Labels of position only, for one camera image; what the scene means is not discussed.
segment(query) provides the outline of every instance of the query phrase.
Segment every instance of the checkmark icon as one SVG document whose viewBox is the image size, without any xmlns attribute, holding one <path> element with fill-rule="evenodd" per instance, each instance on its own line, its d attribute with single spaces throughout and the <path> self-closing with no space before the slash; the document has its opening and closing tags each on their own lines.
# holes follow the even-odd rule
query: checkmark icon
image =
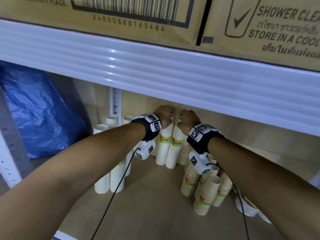
<svg viewBox="0 0 320 240">
<path fill-rule="evenodd" d="M 249 11 L 247 11 L 244 15 L 242 15 L 241 18 L 236 19 L 234 18 L 234 27 L 237 28 L 239 26 L 239 24 L 245 19 L 245 17 L 248 15 L 248 13 L 251 11 L 251 8 L 249 9 Z"/>
</svg>

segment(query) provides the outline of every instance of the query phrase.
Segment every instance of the stack of plates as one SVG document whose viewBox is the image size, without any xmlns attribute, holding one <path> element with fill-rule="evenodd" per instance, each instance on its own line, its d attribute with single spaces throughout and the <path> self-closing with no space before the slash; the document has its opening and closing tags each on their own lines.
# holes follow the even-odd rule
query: stack of plates
<svg viewBox="0 0 320 240">
<path fill-rule="evenodd" d="M 253 206 L 251 206 L 249 203 L 247 203 L 244 198 L 242 197 L 242 195 L 240 194 L 240 197 L 241 197 L 241 201 L 242 201 L 242 205 L 243 205 L 243 211 L 244 211 L 244 214 L 246 216 L 250 216 L 250 217 L 253 217 L 255 216 L 259 210 Z M 240 199 L 239 197 L 237 196 L 237 198 L 235 198 L 235 205 L 237 206 L 237 208 L 239 209 L 239 211 L 242 212 L 242 209 L 241 209 L 241 203 L 240 203 Z"/>
<path fill-rule="evenodd" d="M 268 219 L 261 211 L 258 212 L 258 215 L 259 215 L 263 220 L 265 220 L 267 223 L 270 223 L 270 224 L 271 224 L 271 222 L 269 221 L 269 219 Z"/>
</svg>

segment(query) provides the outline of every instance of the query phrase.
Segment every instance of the barcode number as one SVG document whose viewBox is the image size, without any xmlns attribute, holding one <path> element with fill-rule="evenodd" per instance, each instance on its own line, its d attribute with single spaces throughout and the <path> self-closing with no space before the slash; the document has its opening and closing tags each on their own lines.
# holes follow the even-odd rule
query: barcode number
<svg viewBox="0 0 320 240">
<path fill-rule="evenodd" d="M 109 17 L 104 15 L 92 15 L 93 20 L 101 21 L 101 22 L 107 22 L 107 23 L 114 23 L 119 25 L 127 25 L 131 27 L 139 27 L 144 29 L 154 29 L 155 31 L 164 31 L 165 27 L 163 25 L 158 25 L 154 23 L 146 23 L 146 22 L 139 22 L 134 20 L 127 20 L 123 18 L 117 18 L 117 17 Z"/>
</svg>

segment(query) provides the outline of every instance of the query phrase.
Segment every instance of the barcode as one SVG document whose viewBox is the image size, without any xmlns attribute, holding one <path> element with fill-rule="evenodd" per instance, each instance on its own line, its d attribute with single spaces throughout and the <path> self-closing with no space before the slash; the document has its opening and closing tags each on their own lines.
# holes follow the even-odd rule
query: barcode
<svg viewBox="0 0 320 240">
<path fill-rule="evenodd" d="M 71 0 L 78 11 L 188 28 L 195 0 Z"/>
</svg>

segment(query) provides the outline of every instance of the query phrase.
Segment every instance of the blue plastic bag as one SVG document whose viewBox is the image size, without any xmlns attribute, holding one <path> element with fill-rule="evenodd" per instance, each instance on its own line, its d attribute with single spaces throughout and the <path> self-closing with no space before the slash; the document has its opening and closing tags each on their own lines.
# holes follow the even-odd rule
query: blue plastic bag
<svg viewBox="0 0 320 240">
<path fill-rule="evenodd" d="M 0 85 L 30 159 L 55 155 L 84 132 L 44 71 L 0 61 Z"/>
</svg>

